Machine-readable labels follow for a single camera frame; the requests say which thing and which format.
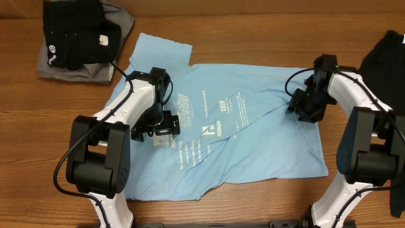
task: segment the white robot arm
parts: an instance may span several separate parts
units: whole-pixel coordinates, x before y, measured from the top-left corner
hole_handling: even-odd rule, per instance
[[[133,85],[132,92],[129,80]],[[163,97],[169,83],[173,88],[164,69],[152,68],[150,73],[133,72],[127,77],[124,90],[102,111],[93,117],[78,116],[73,122],[71,145],[93,125],[111,115],[111,110],[130,93],[127,100],[102,122],[102,126],[68,157],[68,182],[75,184],[79,192],[95,196],[102,204],[105,215],[91,200],[100,219],[100,228],[133,226],[134,216],[123,193],[130,170],[130,139],[143,142],[145,132],[149,136],[171,134],[173,137],[180,133],[178,117],[172,116],[170,111],[163,111],[167,102]],[[97,144],[107,147],[105,155],[89,151],[89,145]]]
[[[360,75],[353,72],[347,72],[346,74],[366,86]],[[369,92],[372,94],[374,99],[377,98],[370,90]],[[348,117],[350,117],[354,107],[363,107],[369,108],[373,111],[380,111],[380,109],[375,106],[373,101],[367,96],[362,88],[360,88],[360,86],[338,73],[334,73],[330,77],[328,93],[331,97],[336,99]],[[382,103],[381,101],[378,102],[385,111],[391,110],[388,105]],[[350,199],[350,197],[357,194],[359,190],[369,187],[373,187],[373,184],[364,182],[355,182],[353,184],[349,184],[347,183],[344,175],[338,172],[326,193],[312,206],[311,214],[314,225],[321,228],[331,228],[340,209],[342,209],[343,205]],[[370,192],[365,192],[362,194],[362,197],[357,197],[346,208],[344,213],[341,215],[336,228],[343,227],[346,217],[368,193]]]
[[[387,115],[396,119],[394,125],[400,129],[405,127],[404,117],[395,116],[388,105],[379,101],[354,68],[338,67],[336,56],[324,54],[315,60],[314,69],[314,75],[305,81],[306,91],[297,89],[292,95],[288,112],[298,114],[301,121],[317,122],[322,120],[327,104],[339,103],[349,122],[337,152],[339,172],[300,225],[303,228],[355,227],[345,226],[344,221],[370,192],[359,195],[359,191],[382,186],[389,179],[402,179],[404,142]],[[386,143],[373,144],[372,136],[385,139]]]

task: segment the wood grain surface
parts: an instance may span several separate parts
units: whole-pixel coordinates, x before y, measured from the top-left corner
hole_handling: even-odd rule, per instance
[[[126,68],[140,32],[193,45],[191,64],[243,63],[309,67],[322,53],[358,67],[387,29],[405,32],[405,13],[280,14],[138,18],[119,66]],[[42,20],[0,20],[0,227],[75,227],[97,222],[90,202],[57,192],[54,167],[68,149],[77,115],[92,115],[112,86],[38,79]],[[329,106],[320,122],[330,175],[224,184],[200,201],[130,202],[138,222],[264,222],[299,218],[337,170],[336,149],[347,117]],[[59,175],[65,188],[65,166]],[[372,193],[349,216],[359,227],[405,227],[390,216],[389,193]]]
[[[0,17],[42,18],[43,0],[1,0]],[[134,16],[405,12],[403,0],[110,0]]]

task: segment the folded clothing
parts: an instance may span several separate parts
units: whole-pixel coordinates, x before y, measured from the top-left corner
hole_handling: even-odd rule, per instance
[[[118,54],[121,28],[104,17],[100,0],[44,1],[43,20],[49,66],[78,70]],[[100,35],[107,45],[100,45]]]
[[[361,63],[365,84],[396,113],[405,113],[405,40],[389,30]]]
[[[174,88],[164,109],[179,115],[181,133],[131,141],[128,199],[198,200],[224,182],[328,175],[318,125],[285,114],[290,97],[284,84],[300,69],[188,66],[191,49],[141,34],[130,58],[127,74],[167,70]],[[290,86],[302,86],[308,76]],[[122,78],[108,103],[124,87]]]
[[[134,24],[133,16],[120,6],[101,0],[105,18],[121,27],[120,49]],[[37,64],[38,77],[58,79],[74,82],[97,82],[109,84],[113,76],[113,67],[109,63],[85,64],[78,70],[67,68],[50,67],[47,64],[47,52],[49,51],[44,41],[40,50]]]

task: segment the wooden table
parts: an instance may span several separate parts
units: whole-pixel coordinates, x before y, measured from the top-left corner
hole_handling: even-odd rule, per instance
[[[138,18],[119,66],[126,68],[140,32],[193,45],[191,63],[309,67],[322,53],[358,67],[387,29],[405,32],[404,13],[284,14]],[[90,202],[54,188],[73,119],[92,115],[112,86],[38,79],[42,20],[0,20],[0,227],[75,227],[97,222]],[[320,132],[329,177],[224,184],[200,201],[131,202],[138,222],[264,222],[299,218],[325,192],[347,117],[329,106]],[[74,190],[65,179],[59,181]],[[389,193],[368,195],[350,214],[359,227],[405,227],[390,216]]]

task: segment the black fabric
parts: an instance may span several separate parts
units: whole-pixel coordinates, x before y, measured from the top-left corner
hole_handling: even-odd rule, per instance
[[[396,113],[405,113],[404,36],[387,31],[359,69],[365,84]]]
[[[99,0],[44,1],[44,34],[48,65],[69,70],[113,61],[121,42],[120,26],[105,19]]]

